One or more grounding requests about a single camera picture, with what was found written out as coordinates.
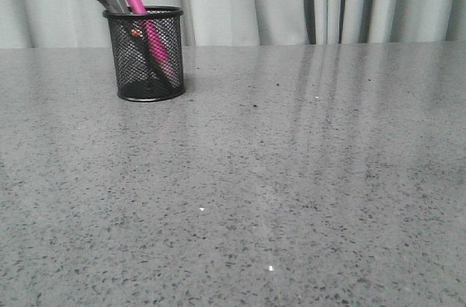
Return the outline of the magenta pen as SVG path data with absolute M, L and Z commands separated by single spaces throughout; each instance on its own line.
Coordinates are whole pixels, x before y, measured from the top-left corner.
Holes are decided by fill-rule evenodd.
M 147 15 L 148 11 L 143 5 L 142 0 L 126 0 L 130 5 L 132 13 L 137 15 Z M 155 59 L 159 67 L 161 68 L 164 75 L 169 80 L 172 80 L 171 76 L 173 75 L 173 69 L 171 68 L 168 60 L 169 54 L 162 42 L 162 39 L 153 23 L 153 20 L 142 19 L 142 27 L 146 32 L 146 36 L 149 43 L 149 49 L 151 51 L 152 57 Z

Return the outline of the black mesh pen holder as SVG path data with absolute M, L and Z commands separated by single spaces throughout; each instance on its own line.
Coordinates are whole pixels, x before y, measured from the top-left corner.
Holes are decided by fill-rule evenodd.
M 147 6 L 144 15 L 103 12 L 123 100 L 152 102 L 185 93 L 179 7 Z

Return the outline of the grey curtain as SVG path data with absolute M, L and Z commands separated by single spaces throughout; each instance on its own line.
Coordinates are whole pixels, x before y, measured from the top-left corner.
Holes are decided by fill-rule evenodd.
M 181 7 L 188 45 L 462 41 L 465 0 L 143 0 Z M 1 0 L 1 46 L 104 47 L 96 0 Z

